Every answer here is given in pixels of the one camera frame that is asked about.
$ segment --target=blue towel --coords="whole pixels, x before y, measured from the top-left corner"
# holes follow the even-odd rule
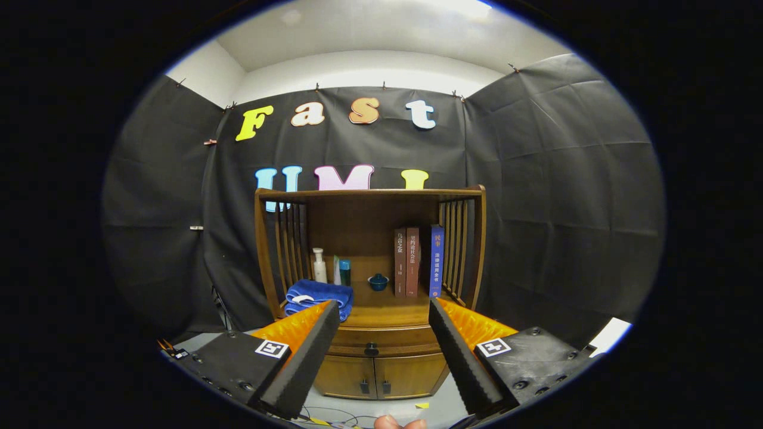
[[[294,298],[300,295],[308,295],[312,297],[312,300],[295,302]],[[353,288],[302,279],[286,291],[286,301],[307,307],[312,307],[330,299],[339,302],[340,309],[347,304],[352,304]]]
[[[286,301],[288,303],[284,307],[284,312],[287,316],[291,316],[301,310],[331,299],[339,303],[339,320],[347,320],[350,311],[353,309],[353,288],[302,279],[286,292]]]
[[[293,302],[287,302],[286,306],[284,307],[284,312],[287,316],[291,316],[294,313],[298,313],[304,309],[307,309],[309,307],[304,307],[299,304],[295,304]],[[347,304],[344,306],[344,308],[339,309],[339,322],[344,322],[349,317],[349,313],[352,311],[353,305]]]

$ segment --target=drawer knob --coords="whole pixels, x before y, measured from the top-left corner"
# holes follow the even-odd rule
[[[379,349],[376,348],[376,343],[368,343],[365,345],[364,353],[366,356],[378,356]]]

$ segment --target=blue book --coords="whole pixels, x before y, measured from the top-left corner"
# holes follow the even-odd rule
[[[443,255],[443,241],[445,229],[439,225],[432,225],[432,246],[430,260],[430,297],[439,298],[443,293],[443,268],[445,258]]]

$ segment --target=floor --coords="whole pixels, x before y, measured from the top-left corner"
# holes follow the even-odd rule
[[[196,351],[220,334],[199,334],[190,340],[175,344],[189,352]],[[360,399],[344,399],[323,396],[313,387],[304,401],[303,413],[312,418],[328,423],[346,423],[349,427],[373,427],[376,417],[391,414],[399,424],[417,420],[427,420],[427,427],[440,429],[451,427],[457,421],[467,416],[466,408],[461,401],[459,390],[452,375],[448,375],[437,393],[432,396],[414,399],[395,399],[387,401],[369,401]],[[294,423],[315,429],[323,425],[293,421]]]

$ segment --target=wooden cabinet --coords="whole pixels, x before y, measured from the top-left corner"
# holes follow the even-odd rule
[[[378,399],[432,395],[448,376],[442,353],[374,359],[374,371]]]
[[[437,392],[448,373],[442,353],[382,358],[326,355],[314,385],[324,395],[340,398],[416,398]]]
[[[275,202],[275,212],[266,210]],[[429,326],[429,273],[418,296],[394,295],[394,229],[445,228],[443,299],[474,309],[485,250],[485,188],[280,192],[257,189],[255,232],[262,282],[274,319],[285,295],[314,279],[312,247],[324,249],[329,282],[334,255],[350,259],[354,303],[340,324],[315,386],[346,398],[413,398],[436,392],[447,366]],[[368,277],[390,279],[373,291]]]
[[[321,393],[352,399],[377,399],[374,360],[326,355],[315,377]]]

